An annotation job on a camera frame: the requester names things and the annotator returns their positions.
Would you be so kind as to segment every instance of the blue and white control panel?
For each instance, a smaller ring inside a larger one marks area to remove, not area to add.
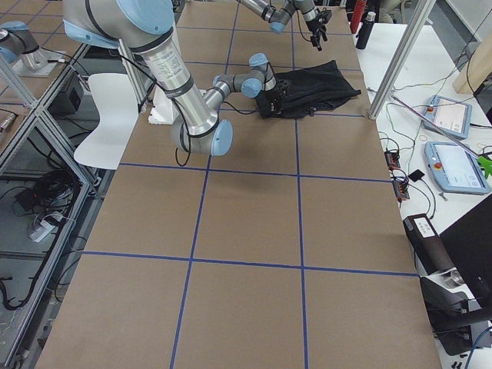
[[[444,192],[487,194],[490,187],[477,160],[448,142],[428,142],[425,157],[437,185]]]
[[[471,105],[462,101],[435,95],[427,104],[423,113],[437,127],[450,135],[464,140],[468,137],[471,119]],[[434,125],[422,121],[424,127],[435,131]]]

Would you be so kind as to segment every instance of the black cloth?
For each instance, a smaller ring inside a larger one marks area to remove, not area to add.
[[[283,90],[279,101],[272,104],[263,91],[256,97],[258,110],[264,118],[303,118],[315,111],[334,110],[361,94],[361,90],[354,90],[347,82],[335,60],[316,67],[276,73],[275,78]]]

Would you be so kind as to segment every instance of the white table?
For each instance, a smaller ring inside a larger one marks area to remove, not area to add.
[[[378,89],[405,28],[406,25],[376,24],[374,25],[367,47],[364,50],[357,50],[357,56],[361,63],[362,72],[364,73],[364,81],[368,88],[374,90]],[[431,26],[425,25],[394,85],[395,88],[402,88],[405,85],[432,83],[441,78],[445,78],[453,70],[454,63],[437,37],[435,31]],[[446,81],[440,81],[430,86],[405,88],[396,95],[412,106],[427,104],[429,98],[435,95],[439,90],[439,95],[458,101],[470,98],[470,95],[459,95],[454,91],[452,83],[457,75],[458,72],[455,71]],[[477,101],[472,98],[468,100],[467,103],[473,106],[471,122],[476,125],[490,126]],[[398,142],[401,148],[411,146],[412,142],[409,139],[394,132],[385,108],[386,105],[377,117],[378,130],[388,134],[390,138],[393,138]],[[417,136],[415,150],[410,164],[411,150],[401,151],[400,162],[402,168],[404,168],[408,174],[416,169],[420,169],[425,173],[423,179],[429,184],[437,203],[437,210],[432,219],[432,224],[436,228],[436,231],[441,233],[476,204],[484,200],[485,196],[446,193],[444,195],[447,201],[445,201],[444,198],[439,195],[441,190],[435,185],[432,174],[425,161],[424,145],[427,141],[449,140],[438,133],[424,129],[423,127],[418,131],[420,119],[407,109],[395,107],[394,105],[390,105],[388,108],[394,127],[399,132],[412,138]],[[382,141],[384,148],[387,145],[386,141],[387,140]],[[492,145],[492,129],[470,128],[470,134],[468,138],[464,140],[464,143],[469,145],[474,151],[480,153],[485,145]],[[388,148],[395,148],[395,145],[388,142]],[[488,178],[488,183],[489,185],[492,185],[492,178]],[[421,183],[421,181],[412,184],[430,196],[429,190]],[[424,213],[427,210],[427,200],[422,194],[413,188],[409,189],[409,194],[411,199],[403,201],[401,205],[402,219],[406,218],[408,215]],[[435,281],[438,281],[440,278],[436,276],[433,280],[434,279]],[[465,289],[467,290],[467,293],[470,294],[470,291],[466,286],[460,289]],[[448,356],[439,342],[437,342],[437,346],[440,348],[439,354],[443,368],[449,368],[454,361],[463,361],[462,367],[464,367],[463,359],[460,359],[458,356]],[[491,362],[492,349],[478,350],[474,352],[469,369],[484,369],[490,367]]]

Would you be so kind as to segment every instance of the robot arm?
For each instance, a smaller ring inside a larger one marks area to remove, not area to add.
[[[48,64],[28,26],[19,21],[0,25],[0,54],[9,63],[20,57],[25,67],[33,71]]]
[[[266,22],[275,33],[284,31],[285,26],[298,10],[302,13],[307,28],[311,32],[311,44],[321,50],[321,39],[327,41],[326,24],[331,18],[331,10],[320,11],[313,0],[285,0],[280,9],[265,0],[236,0]]]
[[[65,32],[70,38],[102,48],[118,48],[121,39],[144,59],[181,112],[183,121],[173,124],[171,135],[185,151],[226,154],[232,143],[232,126],[229,121],[219,121],[220,104],[242,86],[249,97],[254,97],[251,91],[257,91],[259,84],[265,91],[275,86],[266,58],[255,59],[250,74],[218,76],[214,87],[202,97],[171,40],[171,0],[64,0],[63,5]]]

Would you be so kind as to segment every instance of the black monitor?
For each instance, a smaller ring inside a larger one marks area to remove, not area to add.
[[[485,198],[440,238],[481,307],[492,306],[492,196]]]

